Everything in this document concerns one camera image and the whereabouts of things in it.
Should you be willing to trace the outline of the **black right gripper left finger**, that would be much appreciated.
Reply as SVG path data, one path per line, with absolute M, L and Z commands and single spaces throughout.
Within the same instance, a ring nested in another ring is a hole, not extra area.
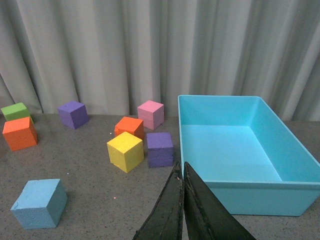
M 184 182 L 180 162 L 172 171 L 134 240 L 181 240 L 184 215 Z

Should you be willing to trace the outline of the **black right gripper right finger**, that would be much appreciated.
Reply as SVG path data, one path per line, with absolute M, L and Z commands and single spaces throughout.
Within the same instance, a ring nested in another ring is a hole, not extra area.
M 253 240 L 192 166 L 184 163 L 184 213 L 190 240 Z

